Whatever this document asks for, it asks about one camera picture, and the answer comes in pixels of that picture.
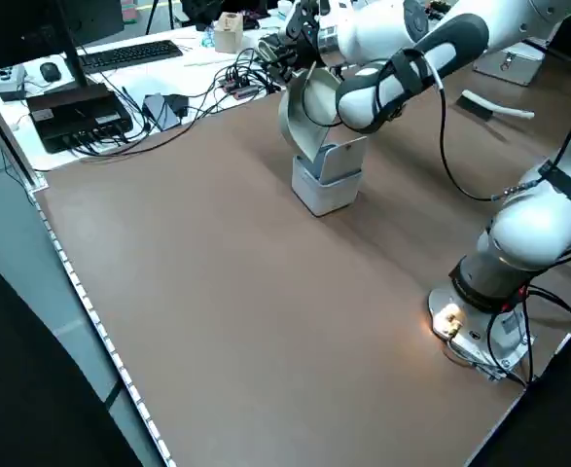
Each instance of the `white desk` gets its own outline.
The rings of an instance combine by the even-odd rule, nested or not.
[[[258,40],[275,32],[282,24],[283,20],[272,16],[270,18],[260,20],[262,29],[244,31],[244,40],[242,47],[254,47]],[[117,88],[125,87],[131,97],[139,104],[146,94],[183,94],[183,95],[196,95],[205,92],[209,85],[212,83],[216,73],[233,63],[237,54],[219,54],[213,48],[205,48],[201,45],[203,33],[196,31],[194,27],[185,27],[166,31],[159,34],[151,34],[149,36],[141,36],[126,41],[115,42],[111,44],[104,44],[101,46],[87,48],[89,53],[101,52],[110,49],[117,49],[119,47],[126,47],[134,44],[143,44],[147,42],[171,40],[178,46],[191,48],[190,51],[184,52],[183,56],[171,58],[167,60],[155,61],[144,65],[131,66],[128,68],[121,68],[116,71],[104,72],[104,75],[110,80]],[[64,59],[60,55],[53,55],[45,58],[25,63],[26,72],[29,75],[26,78],[25,88],[29,95],[39,94],[48,83],[43,81],[40,73],[40,66],[42,63],[52,61],[62,74],[61,81],[53,83],[44,90],[51,90],[55,87],[61,86],[72,81],[72,77],[67,69]],[[89,77],[100,83],[105,83],[105,80],[100,74],[89,75]],[[31,81],[39,87],[28,84]],[[221,99],[225,94],[221,90],[210,92],[203,105],[203,109],[207,109],[213,105],[217,99]],[[189,105],[199,107],[203,97],[191,98]],[[220,103],[221,108],[230,108],[240,105],[246,100],[235,100],[229,97]],[[67,163],[76,160],[77,156],[64,151],[56,154],[49,154],[43,147],[41,139],[36,132],[34,124],[29,117],[27,117],[28,110],[23,101],[15,101],[5,103],[0,98],[0,113],[4,120],[11,128],[19,146],[25,153],[28,161],[36,170],[52,170]],[[190,110],[188,116],[184,119],[183,123],[190,122],[196,114],[196,111]],[[128,135],[135,134],[140,131],[139,125],[134,121],[134,130]],[[105,148],[105,145],[97,145],[98,149]],[[116,148],[116,145],[108,145],[110,149]]]

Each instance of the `monitor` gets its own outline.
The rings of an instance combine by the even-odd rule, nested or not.
[[[122,31],[120,0],[0,1],[0,68],[42,56],[67,53],[58,23],[59,6],[73,45],[84,45]]]
[[[268,15],[268,8],[276,8],[275,0],[184,0],[183,11],[190,19],[184,26],[195,25],[198,30],[210,25],[222,12],[238,13],[242,11]]]

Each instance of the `small white box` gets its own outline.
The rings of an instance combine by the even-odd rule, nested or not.
[[[294,157],[292,189],[314,216],[320,217],[354,202],[359,192],[363,172],[358,171],[335,182],[322,185],[304,167],[303,160]]]
[[[240,13],[222,13],[214,28],[216,52],[235,54],[242,45],[244,17]]]

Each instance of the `floor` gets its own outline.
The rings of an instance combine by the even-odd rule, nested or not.
[[[100,43],[144,34],[151,1],[138,0],[138,4],[138,22],[126,25],[123,32]],[[166,8],[157,8],[153,32],[168,28],[165,1],[163,6]],[[183,15],[179,0],[174,8],[177,15]],[[105,400],[117,381],[117,371],[89,323],[36,209],[28,202],[23,188],[3,172],[0,172],[0,272],[54,333],[99,397]],[[110,413],[142,464],[161,465],[160,455],[125,390]]]

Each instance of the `computer mouse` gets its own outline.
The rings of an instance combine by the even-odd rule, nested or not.
[[[50,61],[41,65],[41,76],[43,76],[43,79],[48,83],[59,81],[60,78],[62,78],[58,66]]]

